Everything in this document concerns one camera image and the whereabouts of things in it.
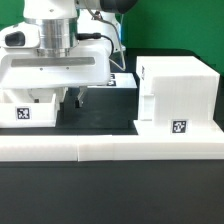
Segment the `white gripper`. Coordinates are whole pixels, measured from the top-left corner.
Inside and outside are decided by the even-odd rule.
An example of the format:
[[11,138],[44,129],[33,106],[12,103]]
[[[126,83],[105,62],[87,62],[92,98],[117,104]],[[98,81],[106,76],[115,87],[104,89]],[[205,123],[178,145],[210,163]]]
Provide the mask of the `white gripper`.
[[99,43],[80,43],[65,57],[40,57],[34,49],[0,50],[0,88],[29,89],[35,103],[50,101],[47,89],[79,87],[76,108],[83,106],[87,86],[105,85],[110,77],[108,50]]

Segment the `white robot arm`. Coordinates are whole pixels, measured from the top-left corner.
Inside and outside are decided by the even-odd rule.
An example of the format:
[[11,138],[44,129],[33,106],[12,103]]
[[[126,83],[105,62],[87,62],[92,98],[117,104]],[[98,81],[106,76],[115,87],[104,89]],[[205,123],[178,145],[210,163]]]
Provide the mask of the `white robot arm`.
[[138,0],[24,0],[24,21],[0,31],[0,97],[9,103],[59,103],[68,87],[105,85],[113,42],[84,23],[86,10],[124,14]]

